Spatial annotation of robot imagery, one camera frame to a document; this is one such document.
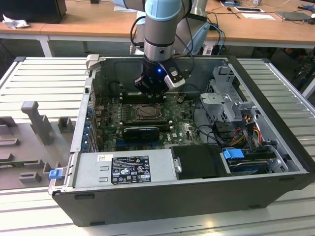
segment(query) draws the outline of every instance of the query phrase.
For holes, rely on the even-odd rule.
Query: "warning label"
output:
[[[112,184],[151,182],[148,156],[112,158]]]

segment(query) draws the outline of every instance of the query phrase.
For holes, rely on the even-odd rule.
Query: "blue tab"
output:
[[[242,150],[240,149],[227,149],[223,152],[226,159],[245,158]]]
[[[63,178],[62,177],[63,171],[62,170],[51,170],[49,172],[49,179],[56,179],[56,178]]]

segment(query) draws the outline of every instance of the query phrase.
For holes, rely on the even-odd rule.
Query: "white table leg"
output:
[[[307,88],[304,90],[304,92],[302,93],[302,95],[308,99],[312,93],[315,91],[315,78],[312,80],[312,82],[310,83],[310,85],[307,86]]]
[[[47,35],[39,35],[37,37],[37,40],[40,42],[40,45],[44,52],[45,57],[51,58],[55,56],[53,50],[49,46],[49,38]]]

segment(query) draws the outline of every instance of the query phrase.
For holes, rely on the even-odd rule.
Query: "crumpled paper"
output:
[[[13,20],[13,19],[6,17],[4,14],[3,14],[2,23],[4,23],[6,26],[8,26],[9,28],[12,28],[12,29],[30,26],[30,25],[28,25],[28,23],[25,20]]]

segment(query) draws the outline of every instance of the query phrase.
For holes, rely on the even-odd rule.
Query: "wooden desk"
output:
[[[264,5],[279,6],[285,0],[263,0]],[[295,11],[300,0],[290,0],[280,8],[262,6],[265,11]],[[50,40],[70,41],[116,41],[129,42],[129,32],[136,18],[134,12],[115,12],[114,4],[102,2],[90,4],[89,1],[75,2],[66,0],[67,13],[60,24],[31,23],[30,28],[8,29],[0,26],[0,38],[19,38],[39,40],[46,57],[53,56],[49,47]],[[209,0],[207,10],[222,5]],[[226,7],[214,10],[215,13],[229,13]],[[218,14],[220,28],[225,32],[225,45],[313,48],[315,46],[315,26],[293,22],[282,22],[275,13],[270,13],[275,20],[246,19],[242,14]],[[213,14],[209,15],[215,22]],[[209,32],[206,44],[211,46],[218,40],[216,31]]]
[[[67,13],[60,24],[46,24],[42,34],[129,37],[135,12],[114,11],[113,3],[66,1]]]
[[[262,3],[267,6],[279,6],[284,0],[263,0]],[[290,0],[280,8],[268,8],[259,6],[266,12],[274,11],[296,11],[301,4],[307,4],[300,0]],[[210,1],[206,10],[211,11],[221,7],[221,3]],[[230,13],[226,7],[214,10],[215,13]],[[315,26],[308,23],[302,25],[290,21],[282,21],[276,13],[268,13],[275,20],[246,19],[242,14],[238,14],[238,19],[234,14],[217,14],[220,29],[225,32],[227,45],[242,46],[268,46],[268,47],[296,47],[296,48],[313,48],[315,46]],[[209,14],[212,22],[216,22],[215,16]],[[217,40],[218,33],[211,32],[207,40]]]

